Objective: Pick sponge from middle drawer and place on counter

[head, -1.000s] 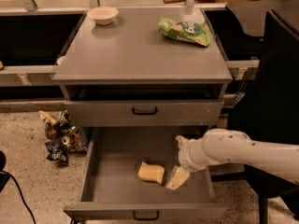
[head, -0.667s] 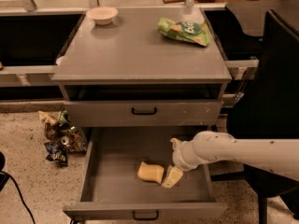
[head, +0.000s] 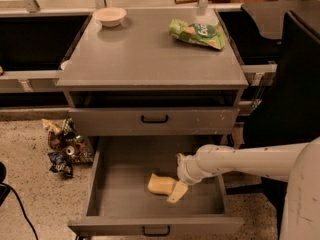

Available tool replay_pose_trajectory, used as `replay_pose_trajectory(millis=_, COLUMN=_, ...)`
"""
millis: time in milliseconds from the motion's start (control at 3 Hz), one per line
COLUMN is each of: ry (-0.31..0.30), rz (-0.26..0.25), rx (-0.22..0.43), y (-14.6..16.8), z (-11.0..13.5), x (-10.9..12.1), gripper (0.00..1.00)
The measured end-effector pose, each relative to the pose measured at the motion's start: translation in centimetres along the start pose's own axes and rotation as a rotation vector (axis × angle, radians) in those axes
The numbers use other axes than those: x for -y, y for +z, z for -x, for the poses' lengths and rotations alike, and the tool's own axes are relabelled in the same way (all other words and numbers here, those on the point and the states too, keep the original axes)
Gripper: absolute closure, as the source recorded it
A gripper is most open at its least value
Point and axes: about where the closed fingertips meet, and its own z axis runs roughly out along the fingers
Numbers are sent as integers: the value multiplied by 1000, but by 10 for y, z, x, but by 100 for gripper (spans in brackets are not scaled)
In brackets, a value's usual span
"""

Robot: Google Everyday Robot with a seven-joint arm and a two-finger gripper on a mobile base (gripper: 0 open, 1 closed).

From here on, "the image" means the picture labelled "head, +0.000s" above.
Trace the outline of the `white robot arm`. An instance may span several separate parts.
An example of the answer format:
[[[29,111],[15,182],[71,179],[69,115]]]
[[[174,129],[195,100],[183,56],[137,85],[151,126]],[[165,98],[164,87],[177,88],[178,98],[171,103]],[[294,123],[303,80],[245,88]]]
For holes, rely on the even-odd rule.
[[[237,171],[287,184],[279,240],[320,240],[320,138],[309,143],[234,149],[207,144],[193,155],[177,155],[178,182],[168,200],[188,187]]]

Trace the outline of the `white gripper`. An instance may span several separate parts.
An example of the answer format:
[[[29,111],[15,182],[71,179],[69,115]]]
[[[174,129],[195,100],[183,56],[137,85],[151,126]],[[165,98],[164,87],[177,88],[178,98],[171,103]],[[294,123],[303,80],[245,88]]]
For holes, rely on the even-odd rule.
[[[174,185],[169,194],[167,198],[169,203],[177,203],[188,191],[187,185],[195,185],[203,179],[202,171],[192,155],[185,156],[182,153],[177,153],[176,160],[177,176],[180,181]]]

